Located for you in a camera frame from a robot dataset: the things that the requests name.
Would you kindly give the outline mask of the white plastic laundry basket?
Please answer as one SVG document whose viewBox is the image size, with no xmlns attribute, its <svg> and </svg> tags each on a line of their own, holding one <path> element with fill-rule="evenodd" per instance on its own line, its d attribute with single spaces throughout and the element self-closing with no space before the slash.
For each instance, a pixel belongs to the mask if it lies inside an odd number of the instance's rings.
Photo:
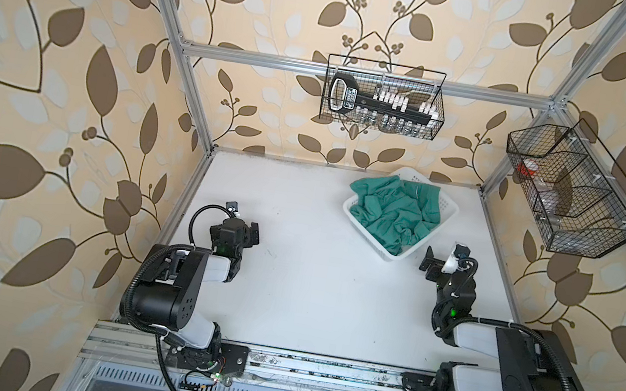
<svg viewBox="0 0 626 391">
<path fill-rule="evenodd" d="M 350 183 L 344 214 L 370 246 L 389 262 L 409 257 L 425 246 L 459 206 L 443 189 L 413 169 Z"/>
</svg>

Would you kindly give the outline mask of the green trousers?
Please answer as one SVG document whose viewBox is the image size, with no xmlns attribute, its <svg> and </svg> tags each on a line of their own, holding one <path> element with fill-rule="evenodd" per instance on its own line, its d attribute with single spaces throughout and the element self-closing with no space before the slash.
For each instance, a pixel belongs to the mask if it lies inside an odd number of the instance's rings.
<svg viewBox="0 0 626 391">
<path fill-rule="evenodd" d="M 350 184 L 357 202 L 352 217 L 390 255 L 399 254 L 425 239 L 442 223 L 440 189 L 399 176 L 362 178 Z"/>
</svg>

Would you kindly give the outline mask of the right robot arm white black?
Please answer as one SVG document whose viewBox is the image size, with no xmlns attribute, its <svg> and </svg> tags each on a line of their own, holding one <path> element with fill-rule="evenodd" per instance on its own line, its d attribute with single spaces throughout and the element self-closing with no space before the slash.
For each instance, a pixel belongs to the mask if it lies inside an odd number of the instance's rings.
<svg viewBox="0 0 626 391">
<path fill-rule="evenodd" d="M 419 270 L 436 288 L 432 332 L 450 347 L 490 357 L 496 366 L 447 361 L 429 382 L 405 375 L 404 384 L 415 391 L 585 391 L 556 333 L 473 315 L 479 264 L 470 252 L 458 244 L 443 260 L 428 249 L 420 262 Z"/>
</svg>

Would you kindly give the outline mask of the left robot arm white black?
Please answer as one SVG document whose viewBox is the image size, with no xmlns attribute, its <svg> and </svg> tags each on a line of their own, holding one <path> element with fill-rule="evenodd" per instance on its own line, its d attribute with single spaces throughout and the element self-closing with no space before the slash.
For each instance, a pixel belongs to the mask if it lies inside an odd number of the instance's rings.
<svg viewBox="0 0 626 391">
<path fill-rule="evenodd" d="M 241 270 L 244 251 L 260 242 L 259 226 L 241 219 L 238 207 L 235 201 L 205 205 L 190 218 L 188 243 L 153 246 L 124 291 L 120 316 L 198 362 L 219 361 L 220 325 L 199 314 L 198 299 L 203 284 L 232 282 Z M 210 227 L 211 246 L 201 248 L 194 226 L 202 213 L 210 211 L 220 211 L 225 218 Z"/>
</svg>

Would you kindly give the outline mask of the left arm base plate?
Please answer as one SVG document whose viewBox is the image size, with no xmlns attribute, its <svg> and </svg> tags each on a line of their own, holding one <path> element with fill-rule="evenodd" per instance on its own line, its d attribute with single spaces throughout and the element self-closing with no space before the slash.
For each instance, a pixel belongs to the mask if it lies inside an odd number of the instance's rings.
<svg viewBox="0 0 626 391">
<path fill-rule="evenodd" d="M 239 377 L 246 369 L 250 349 L 246 345 L 212 342 L 206 349 L 171 347 L 167 359 L 177 369 Z"/>
</svg>

